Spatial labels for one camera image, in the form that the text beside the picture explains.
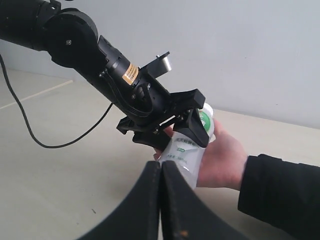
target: plastic bottle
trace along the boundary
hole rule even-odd
[[[211,139],[215,130],[214,110],[209,104],[205,103],[203,109],[199,110],[199,115],[204,129]],[[195,189],[205,150],[189,137],[179,132],[174,132],[170,143],[159,158],[159,162],[174,161],[185,181],[192,189]]]

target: robotic arm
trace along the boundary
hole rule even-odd
[[[0,39],[47,51],[52,61],[73,68],[127,117],[117,129],[133,141],[164,150],[174,131],[205,148],[209,143],[198,113],[205,97],[198,89],[169,93],[156,78],[171,70],[167,52],[139,68],[114,48],[92,19],[56,0],[0,0]]]

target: black sleeve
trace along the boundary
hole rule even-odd
[[[319,240],[320,167],[249,156],[238,210],[299,240]]]

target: white table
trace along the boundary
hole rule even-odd
[[[89,129],[109,105],[84,82],[9,71],[36,136],[63,144]],[[30,138],[0,78],[0,239],[73,240],[100,223],[129,193],[153,150],[116,130],[124,115],[113,108],[79,143],[43,149]],[[320,165],[320,130],[217,111],[216,117],[252,155]],[[237,210],[238,192],[196,189],[232,227],[253,240],[291,240]]]

